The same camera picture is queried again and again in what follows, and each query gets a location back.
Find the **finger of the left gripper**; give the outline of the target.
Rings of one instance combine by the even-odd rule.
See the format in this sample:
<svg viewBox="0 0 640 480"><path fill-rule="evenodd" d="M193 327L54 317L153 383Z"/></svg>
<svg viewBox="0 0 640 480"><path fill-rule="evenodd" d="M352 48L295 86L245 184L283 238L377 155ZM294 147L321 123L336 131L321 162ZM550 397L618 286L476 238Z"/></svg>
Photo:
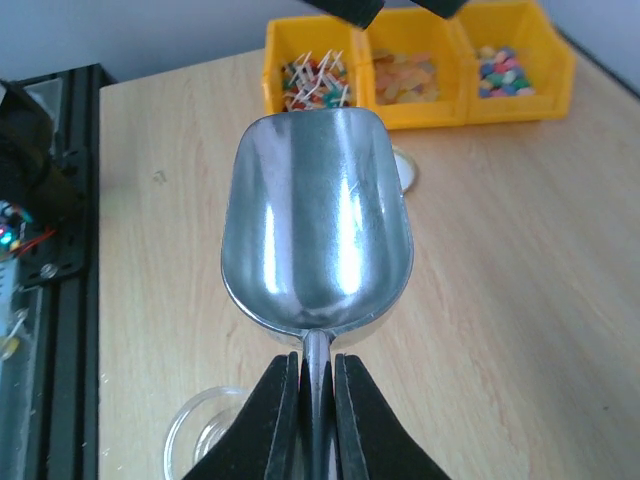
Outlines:
<svg viewBox="0 0 640 480"><path fill-rule="evenodd" d="M468 3L468 0L412 0L412 2L442 19L451 19Z"/></svg>
<svg viewBox="0 0 640 480"><path fill-rule="evenodd" d="M305 3L360 29L366 29L384 7L383 0L305 0Z"/></svg>

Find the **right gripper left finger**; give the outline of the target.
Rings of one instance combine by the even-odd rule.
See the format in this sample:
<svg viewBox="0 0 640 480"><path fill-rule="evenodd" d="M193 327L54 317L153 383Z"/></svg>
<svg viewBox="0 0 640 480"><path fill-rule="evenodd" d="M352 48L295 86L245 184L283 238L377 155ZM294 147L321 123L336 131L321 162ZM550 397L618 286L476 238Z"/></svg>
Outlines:
<svg viewBox="0 0 640 480"><path fill-rule="evenodd" d="M188 479L289 479L298 430L298 354L277 355Z"/></svg>

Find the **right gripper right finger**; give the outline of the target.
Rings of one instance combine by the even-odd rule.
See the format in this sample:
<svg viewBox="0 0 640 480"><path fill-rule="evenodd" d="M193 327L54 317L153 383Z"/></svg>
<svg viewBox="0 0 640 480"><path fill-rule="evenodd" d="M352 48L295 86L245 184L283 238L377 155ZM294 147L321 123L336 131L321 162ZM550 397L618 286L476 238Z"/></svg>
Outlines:
<svg viewBox="0 0 640 480"><path fill-rule="evenodd" d="M343 478L450 478L403 428L358 356L337 355L334 378Z"/></svg>

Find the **yellow bin with lollipops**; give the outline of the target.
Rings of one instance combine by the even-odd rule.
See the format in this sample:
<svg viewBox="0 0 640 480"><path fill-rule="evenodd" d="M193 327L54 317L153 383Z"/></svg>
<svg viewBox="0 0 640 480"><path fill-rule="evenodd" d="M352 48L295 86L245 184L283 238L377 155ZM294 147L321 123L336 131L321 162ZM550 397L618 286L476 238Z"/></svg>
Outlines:
<svg viewBox="0 0 640 480"><path fill-rule="evenodd" d="M262 87L267 114L363 107L362 34L329 16L289 17L267 25Z"/></svg>

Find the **yellow bin with popsicle candies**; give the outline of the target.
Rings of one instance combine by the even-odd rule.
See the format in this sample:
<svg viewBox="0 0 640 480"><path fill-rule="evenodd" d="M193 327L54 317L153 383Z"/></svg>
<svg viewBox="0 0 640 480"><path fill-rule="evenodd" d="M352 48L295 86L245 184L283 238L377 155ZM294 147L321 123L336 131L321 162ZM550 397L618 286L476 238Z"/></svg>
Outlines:
<svg viewBox="0 0 640 480"><path fill-rule="evenodd" d="M466 45L458 21L383 10L359 34L360 102L389 130L457 126L467 111Z"/></svg>

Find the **yellow bin with star candies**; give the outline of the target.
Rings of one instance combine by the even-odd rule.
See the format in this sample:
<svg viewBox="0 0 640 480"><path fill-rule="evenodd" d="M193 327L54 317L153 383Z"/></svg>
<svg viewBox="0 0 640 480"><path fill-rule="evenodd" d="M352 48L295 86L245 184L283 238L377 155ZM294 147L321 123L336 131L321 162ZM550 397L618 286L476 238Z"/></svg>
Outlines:
<svg viewBox="0 0 640 480"><path fill-rule="evenodd" d="M575 59L537 2L472 2L456 19L469 56L469 124L567 115Z"/></svg>

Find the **metal scoop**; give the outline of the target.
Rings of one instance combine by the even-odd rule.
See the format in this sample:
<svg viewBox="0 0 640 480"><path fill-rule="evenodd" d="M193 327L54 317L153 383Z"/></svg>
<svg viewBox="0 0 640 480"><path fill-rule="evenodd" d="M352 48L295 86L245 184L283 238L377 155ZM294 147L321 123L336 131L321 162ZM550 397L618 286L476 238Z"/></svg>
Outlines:
<svg viewBox="0 0 640 480"><path fill-rule="evenodd" d="M341 475L331 346L374 331L404 291L414 246L387 130L355 107L280 113L239 142L221 249L238 308L302 351L309 479Z"/></svg>

